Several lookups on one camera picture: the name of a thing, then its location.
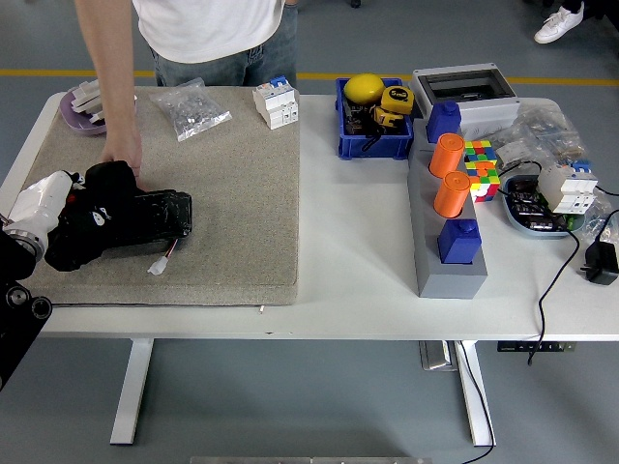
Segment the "person's right hand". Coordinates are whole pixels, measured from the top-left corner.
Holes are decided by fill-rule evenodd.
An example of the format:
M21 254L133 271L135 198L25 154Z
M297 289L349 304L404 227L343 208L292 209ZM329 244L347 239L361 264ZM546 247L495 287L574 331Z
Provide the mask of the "person's right hand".
M138 130L109 131L103 146L101 162L124 161L132 170L136 184L147 189L140 174L142 164L142 140Z

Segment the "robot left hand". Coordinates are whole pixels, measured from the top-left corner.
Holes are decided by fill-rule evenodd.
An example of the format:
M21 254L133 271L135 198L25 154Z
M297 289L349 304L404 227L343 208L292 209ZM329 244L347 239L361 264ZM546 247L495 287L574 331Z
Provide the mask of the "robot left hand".
M91 234L111 225L117 209L113 191L93 170L59 170L18 194L4 230L39 243L49 235Z

